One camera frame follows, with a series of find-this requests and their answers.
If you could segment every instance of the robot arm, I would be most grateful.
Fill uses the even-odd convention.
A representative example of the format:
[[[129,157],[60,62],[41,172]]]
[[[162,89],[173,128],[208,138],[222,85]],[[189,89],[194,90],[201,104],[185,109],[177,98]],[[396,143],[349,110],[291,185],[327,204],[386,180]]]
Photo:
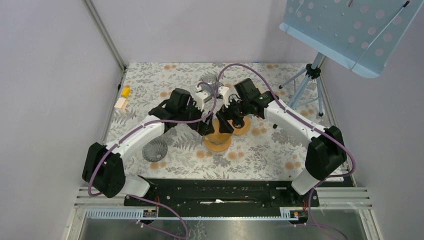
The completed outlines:
[[[225,126],[228,126],[228,124],[225,125],[228,122],[227,120],[233,120],[233,123],[242,126],[243,117],[248,114],[266,119],[288,131],[307,149],[305,169],[291,183],[292,188],[299,195],[306,194],[346,161],[346,153],[340,147],[325,136],[300,123],[291,114],[344,144],[342,133],[337,127],[325,128],[309,121],[295,111],[290,111],[291,114],[289,114],[277,104],[269,91],[261,94],[250,78],[237,83],[234,87],[239,95],[238,100],[230,101],[228,107],[223,106],[216,114],[221,123],[219,131],[221,133],[232,133],[232,130],[229,129],[231,127],[225,128]],[[281,99],[278,101],[286,109],[291,109]]]
[[[226,89],[228,88],[222,87],[220,92],[224,94],[227,92]],[[202,91],[196,94],[206,96]],[[164,100],[157,107],[149,111],[148,116],[128,133],[116,140],[108,142],[106,145],[101,145],[98,142],[92,144],[88,149],[82,179],[87,183],[90,182],[100,160],[113,148],[106,156],[104,163],[100,166],[94,178],[93,187],[108,198],[112,198],[119,193],[144,196],[149,190],[149,183],[141,177],[125,174],[124,165],[137,150],[175,127],[177,123],[156,122],[147,126],[145,124],[158,120],[197,120],[202,117],[202,114],[203,109],[197,107],[196,101],[190,93],[184,89],[176,88],[172,91],[169,99]],[[205,121],[187,125],[200,135],[207,135],[214,132],[212,117],[213,115],[210,115]]]

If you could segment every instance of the floral patterned table surface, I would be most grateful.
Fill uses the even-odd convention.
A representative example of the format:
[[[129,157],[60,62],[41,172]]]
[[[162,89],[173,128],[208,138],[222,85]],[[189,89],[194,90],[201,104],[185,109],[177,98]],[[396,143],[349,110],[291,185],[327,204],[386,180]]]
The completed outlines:
[[[115,110],[107,136],[114,140],[141,122],[148,111],[167,99],[174,88],[186,89],[192,94],[204,74],[218,75],[229,63],[131,63],[124,86],[130,87],[128,105],[124,111]],[[286,103],[294,93],[294,85],[283,89],[278,86],[294,76],[305,64],[246,63],[262,74],[274,92]],[[251,78],[258,86],[265,84],[249,70],[234,66],[224,72],[220,82],[235,93],[234,84]],[[296,81],[298,86],[302,77]],[[300,103],[317,97],[317,85],[310,82]],[[205,109],[211,109],[208,102]],[[326,114],[318,116],[318,102],[299,107],[297,111],[315,123],[330,126]],[[178,125],[162,138],[168,145],[165,158],[148,162],[140,149],[124,166],[132,175],[147,178],[179,179],[233,179],[233,180],[293,180],[305,167],[307,150],[288,133],[267,120],[251,117],[251,127],[243,136],[233,136],[231,146],[224,153],[215,154],[203,145],[202,137],[186,125]]]

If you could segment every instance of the tripod stand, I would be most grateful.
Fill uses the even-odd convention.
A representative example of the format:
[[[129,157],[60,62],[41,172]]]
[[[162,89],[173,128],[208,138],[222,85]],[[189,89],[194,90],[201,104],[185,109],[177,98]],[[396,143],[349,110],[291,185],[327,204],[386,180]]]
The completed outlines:
[[[323,113],[323,94],[321,92],[321,69],[318,67],[318,65],[321,62],[321,59],[323,58],[323,54],[318,52],[318,54],[315,57],[315,60],[313,60],[312,64],[307,64],[306,68],[294,75],[292,78],[290,78],[285,83],[281,84],[278,88],[282,89],[284,86],[289,84],[291,81],[294,82],[294,94],[291,97],[290,101],[288,102],[288,106],[292,109],[295,109],[297,107],[315,102],[318,100],[318,106],[319,106],[319,112],[318,115],[322,117],[324,115]],[[296,82],[295,79],[299,77],[300,75],[306,73],[306,76],[304,77],[303,81],[300,83],[299,87],[296,90]],[[302,94],[305,91],[306,86],[308,85],[309,81],[316,79],[316,87],[318,91],[318,97],[312,100],[309,100],[307,102],[304,102],[302,104],[298,105],[299,100],[302,97]]]

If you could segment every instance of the glass panel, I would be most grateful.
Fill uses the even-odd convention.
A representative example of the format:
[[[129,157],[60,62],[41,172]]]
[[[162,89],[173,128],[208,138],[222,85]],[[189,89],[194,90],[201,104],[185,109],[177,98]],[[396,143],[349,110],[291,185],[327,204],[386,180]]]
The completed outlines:
[[[349,239],[366,240],[361,218],[355,210],[314,210],[315,219],[344,232]],[[156,220],[157,228],[185,235],[178,220]],[[316,226],[292,227],[288,221],[275,220],[189,220],[189,240],[328,240]],[[333,231],[336,238],[341,238]],[[140,228],[133,220],[87,219],[82,240],[174,240],[149,228]]]

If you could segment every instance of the cable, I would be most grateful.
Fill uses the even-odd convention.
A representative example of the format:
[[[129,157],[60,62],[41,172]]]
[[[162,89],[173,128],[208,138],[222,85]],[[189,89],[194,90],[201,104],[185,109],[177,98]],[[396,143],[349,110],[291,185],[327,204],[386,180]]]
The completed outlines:
[[[167,205],[165,205],[165,204],[162,204],[162,203],[159,203],[159,202],[156,202],[156,201],[150,201],[150,200],[148,200],[148,199],[145,199],[145,198],[143,198],[143,197],[139,197],[139,196],[136,196],[136,195],[128,195],[128,196],[130,196],[130,197],[132,197],[132,198],[135,198],[135,199],[138,199],[138,200],[141,200],[141,201],[144,201],[144,202],[146,202],[146,203],[149,203],[149,204],[156,204],[156,205],[159,205],[159,206],[162,206],[162,207],[164,207],[164,208],[166,208],[166,209],[168,209],[171,213],[173,213],[181,222],[182,222],[182,225],[184,226],[184,229],[185,229],[185,236],[184,237],[181,237],[181,236],[178,236],[178,235],[175,235],[175,234],[173,234],[173,233],[170,233],[170,232],[168,232],[168,231],[165,231],[165,230],[163,230],[163,229],[160,229],[160,228],[157,228],[157,227],[155,227],[155,226],[150,226],[150,225],[148,225],[148,224],[141,224],[141,227],[144,227],[144,226],[146,226],[146,227],[148,227],[148,228],[150,228],[150,229],[154,229],[154,230],[156,230],[156,231],[159,231],[159,232],[161,232],[161,233],[164,233],[164,234],[166,234],[166,235],[169,235],[169,236],[171,236],[171,237],[174,237],[174,238],[178,238],[178,239],[187,239],[188,237],[189,237],[189,229],[187,228],[187,225],[186,225],[186,223],[184,222],[184,220],[183,220],[183,218],[176,212],[176,211],[174,211],[172,208],[170,208],[169,206],[167,206]]]
[[[140,125],[140,126],[138,126],[138,127],[136,127],[134,130],[132,130],[132,131],[130,131],[127,135],[125,135],[122,139],[120,139],[119,141],[118,141],[118,144],[121,144],[121,143],[123,143],[127,138],[129,138],[131,135],[133,135],[134,133],[136,133],[138,130],[140,130],[140,129],[142,129],[142,128],[144,128],[144,127],[146,127],[146,126],[148,126],[148,125],[151,125],[151,124],[156,124],[156,123],[174,123],[174,124],[194,124],[194,123],[198,123],[198,122],[200,122],[200,121],[203,121],[203,120],[205,120],[205,119],[207,119],[210,115],[212,115],[213,113],[214,113],[214,110],[215,110],[215,107],[217,106],[217,93],[214,91],[214,89],[212,88],[212,86],[211,85],[209,85],[208,83],[206,83],[206,82],[199,82],[198,84],[197,84],[197,87],[199,87],[200,85],[206,85],[206,86],[208,86],[211,90],[212,90],[212,93],[213,93],[213,99],[214,99],[214,102],[213,102],[213,107],[212,107],[212,109],[209,111],[209,113],[208,114],[206,114],[204,117],[201,117],[201,118],[199,118],[199,119],[196,119],[196,120],[190,120],[190,121],[179,121],[179,120],[168,120],[168,119],[159,119],[159,120],[153,120],[153,121],[149,121],[149,122],[147,122],[147,123],[145,123],[144,125]],[[92,173],[92,175],[91,175],[91,178],[90,178],[90,181],[89,181],[89,183],[88,183],[88,195],[90,196],[90,197],[96,197],[96,196],[99,196],[99,195],[101,195],[102,193],[101,192],[99,192],[99,193],[92,193],[92,187],[93,187],[93,182],[94,182],[94,179],[96,178],[96,175],[97,175],[97,173],[99,172],[99,169],[100,169],[100,167],[102,166],[102,164],[105,162],[105,160],[106,160],[106,158],[109,156],[109,154],[111,154],[111,152],[116,148],[116,147],[118,147],[118,144],[114,144],[109,150],[107,150],[107,152],[103,155],[103,157],[100,159],[100,161],[98,162],[98,164],[97,164],[97,166],[95,167],[95,169],[94,169],[94,171],[93,171],[93,173]],[[162,233],[164,233],[164,234],[167,234],[167,235],[169,235],[169,236],[172,236],[172,237],[174,237],[174,238],[179,238],[179,239],[187,239],[188,237],[189,237],[189,231],[188,231],[188,229],[187,229],[187,225],[186,225],[186,223],[183,221],[183,219],[174,211],[174,210],[172,210],[170,207],[168,207],[168,206],[166,206],[165,204],[162,204],[162,203],[159,203],[159,202],[155,202],[155,201],[150,201],[150,200],[147,200],[147,199],[145,199],[145,198],[142,198],[142,197],[138,197],[138,196],[135,196],[135,195],[130,195],[131,197],[133,197],[133,198],[136,198],[136,199],[138,199],[138,200],[141,200],[141,201],[144,201],[144,202],[147,202],[147,203],[150,203],[150,204],[154,204],[154,205],[159,205],[159,206],[162,206],[162,207],[164,207],[164,208],[166,208],[166,209],[168,209],[168,210],[170,210],[173,214],[175,214],[175,216],[177,217],[177,218],[179,218],[179,220],[182,222],[182,225],[184,226],[184,228],[185,228],[185,236],[177,236],[177,235],[175,235],[175,234],[173,234],[173,233],[170,233],[170,232],[168,232],[168,231],[165,231],[165,230],[162,230],[162,229],[160,229],[160,228],[156,228],[156,227],[154,227],[154,226],[149,226],[149,225],[145,225],[145,226],[147,226],[148,228],[151,228],[151,229],[154,229],[154,230],[157,230],[157,231],[159,231],[159,232],[162,232]]]
[[[323,132],[323,131],[321,131],[321,130],[319,130],[319,129],[316,129],[313,125],[311,125],[309,122],[307,122],[307,121],[305,121],[305,120],[303,120],[302,118],[300,118],[299,116],[297,116],[294,112],[292,112],[292,111],[290,111],[290,110],[288,110],[288,109],[286,109],[282,104],[281,104],[281,102],[279,101],[279,99],[277,98],[277,96],[274,94],[274,92],[273,92],[273,90],[272,90],[272,88],[271,88],[271,86],[268,84],[268,82],[265,80],[265,78],[259,73],[259,72],[257,72],[257,71],[255,71],[253,68],[251,68],[251,67],[249,67],[249,66],[246,66],[246,65],[244,65],[244,64],[241,64],[241,63],[232,63],[232,64],[229,64],[229,65],[227,65],[226,67],[224,67],[222,70],[221,70],[221,72],[219,73],[219,75],[218,75],[218,78],[217,78],[217,81],[219,82],[220,81],[220,78],[221,78],[221,76],[222,76],[222,74],[224,73],[224,71],[226,70],[226,69],[228,69],[229,67],[232,67],[232,66],[240,66],[240,67],[243,67],[243,68],[246,68],[246,69],[248,69],[248,70],[250,70],[250,71],[252,71],[253,73],[255,73],[262,81],[263,81],[263,83],[266,85],[266,87],[269,89],[269,91],[271,92],[271,95],[272,95],[272,97],[274,98],[274,100],[275,100],[275,102],[278,104],[278,106],[281,108],[281,109],[283,109],[286,113],[288,113],[290,116],[292,116],[293,118],[295,118],[296,120],[298,120],[300,123],[302,123],[303,125],[305,125],[305,126],[307,126],[308,128],[310,128],[312,131],[315,131],[315,132],[317,132],[317,133],[319,133],[319,134],[321,134],[321,135],[323,135],[324,137],[326,137],[327,139],[329,139],[330,141],[332,141],[333,143],[335,143],[337,146],[339,146],[348,156],[349,156],[349,158],[350,158],[350,160],[351,160],[351,162],[352,162],[352,166],[351,166],[351,169],[350,169],[350,171],[349,172],[347,172],[347,173],[345,173],[345,174],[336,174],[336,175],[330,175],[330,176],[328,176],[327,178],[339,178],[339,177],[348,177],[348,176],[350,176],[350,175],[352,175],[353,173],[354,173],[354,171],[356,170],[356,162],[355,162],[355,158],[354,158],[354,156],[352,155],[352,153],[343,145],[343,144],[341,144],[339,141],[337,141],[336,139],[334,139],[333,137],[331,137],[330,135],[328,135],[327,133],[325,133],[325,132]],[[322,180],[322,181],[320,181],[319,183],[317,183],[315,186],[314,186],[314,188],[316,188],[316,187],[318,187],[319,185],[321,185],[323,182],[324,182],[325,180]],[[331,234],[329,234],[328,232],[326,232],[326,231],[324,231],[321,227],[320,227],[320,224],[318,224],[317,223],[317,221],[315,220],[315,218],[314,218],[314,215],[312,214],[312,211],[311,211],[311,198],[312,198],[312,193],[314,192],[314,188],[312,188],[311,190],[310,190],[310,193],[309,193],[309,199],[308,199],[308,211],[309,211],[309,215],[311,216],[311,218],[312,218],[312,220],[313,220],[313,222],[314,222],[314,224],[327,236],[327,237],[329,237],[329,238],[331,238],[331,239],[333,239],[333,240],[339,240],[339,238],[336,238],[336,237],[334,237],[334,236],[332,236]]]

